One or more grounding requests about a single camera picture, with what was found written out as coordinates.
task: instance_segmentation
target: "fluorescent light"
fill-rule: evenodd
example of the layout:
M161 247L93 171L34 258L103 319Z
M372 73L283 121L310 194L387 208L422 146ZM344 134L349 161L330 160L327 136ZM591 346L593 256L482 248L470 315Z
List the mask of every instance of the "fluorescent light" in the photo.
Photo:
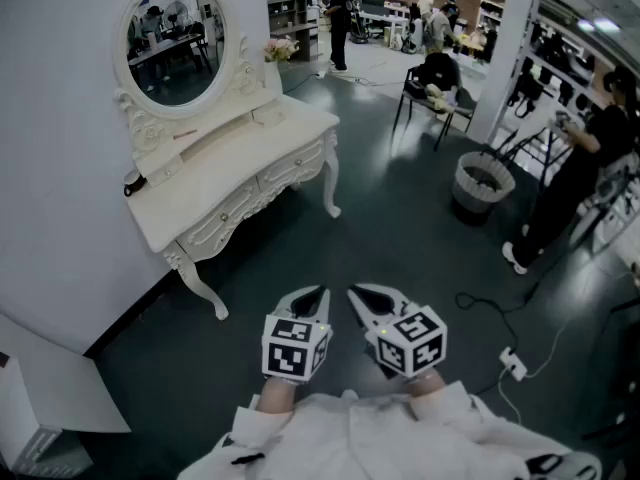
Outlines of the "fluorescent light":
M587 20L580 20L578 22L578 27L580 27L580 29L584 30L585 32L593 32L595 30L591 22Z
M593 23L603 32L617 32L620 30L620 27L609 18L596 18Z

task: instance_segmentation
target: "basket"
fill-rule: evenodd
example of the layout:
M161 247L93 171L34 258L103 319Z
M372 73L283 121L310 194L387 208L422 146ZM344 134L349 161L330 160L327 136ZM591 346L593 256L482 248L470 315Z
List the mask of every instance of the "basket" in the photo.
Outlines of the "basket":
M496 203L515 187L511 173L489 153L462 155L453 181L454 213L467 224L484 224Z

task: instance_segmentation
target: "baseboard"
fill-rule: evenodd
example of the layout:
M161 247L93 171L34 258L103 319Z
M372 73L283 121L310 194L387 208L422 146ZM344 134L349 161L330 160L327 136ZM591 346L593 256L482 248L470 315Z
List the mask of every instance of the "baseboard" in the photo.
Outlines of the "baseboard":
M172 277L175 275L170 270L160 281L154 284L151 289L140 297L133 305L127 309L120 318L118 318L111 327L109 327L102 336L100 336L93 345L83 354L89 359L96 359L107 346L115 340L118 335L124 331L133 321L144 313L155 300L160 297L169 286Z

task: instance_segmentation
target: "vase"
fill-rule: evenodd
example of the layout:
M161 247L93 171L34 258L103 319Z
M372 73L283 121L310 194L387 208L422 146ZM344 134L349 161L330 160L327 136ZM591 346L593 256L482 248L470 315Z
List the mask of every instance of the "vase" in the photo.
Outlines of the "vase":
M264 86L276 94L282 94L282 80L277 62L264 63Z

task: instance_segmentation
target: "power strip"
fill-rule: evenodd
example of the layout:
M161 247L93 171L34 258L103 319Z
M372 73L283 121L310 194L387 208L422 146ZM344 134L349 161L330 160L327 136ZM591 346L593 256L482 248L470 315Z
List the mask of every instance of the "power strip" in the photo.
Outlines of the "power strip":
M527 367L520 360L520 358L511 350L511 347L507 347L500 354L500 362L509 370L511 376L520 382L527 375Z

